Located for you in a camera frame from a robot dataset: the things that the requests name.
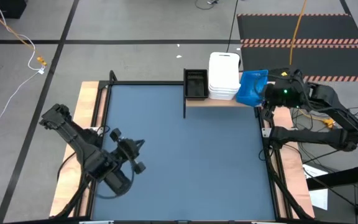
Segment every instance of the white container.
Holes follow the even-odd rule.
[[[209,98],[232,100],[240,89],[240,56],[232,53],[214,52],[209,57]]]

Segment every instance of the blue plastic part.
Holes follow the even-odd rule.
[[[236,100],[248,106],[257,106],[262,102],[259,95],[267,83],[268,70],[246,71],[241,76],[241,87],[237,93]]]

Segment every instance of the wooden shelf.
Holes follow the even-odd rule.
[[[236,97],[233,100],[186,100],[186,107],[243,107],[247,106],[236,101]]]

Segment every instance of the blue table surface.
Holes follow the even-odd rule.
[[[111,94],[106,124],[145,139],[137,160],[147,168],[122,197],[96,198],[93,220],[274,220],[253,108],[187,108],[183,119],[182,86],[114,85]],[[108,135],[104,148],[116,148]],[[114,195],[104,182],[97,193]]]

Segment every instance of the orange striped tape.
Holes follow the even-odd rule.
[[[291,39],[242,39],[243,44],[290,44]],[[358,39],[296,39],[295,44],[358,44]]]
[[[251,14],[237,14],[237,17],[240,16],[299,16],[299,14],[290,14],[290,13],[281,13],[281,14],[266,14],[266,13],[251,13]],[[346,13],[330,13],[330,14],[303,14],[303,16],[348,16]]]
[[[358,76],[317,76],[305,75],[304,81],[308,82],[358,82]]]
[[[245,47],[272,47],[272,48],[289,48],[291,44],[243,44]],[[358,49],[358,44],[347,44],[347,45],[329,45],[329,44],[294,44],[294,48],[304,48],[304,49]]]

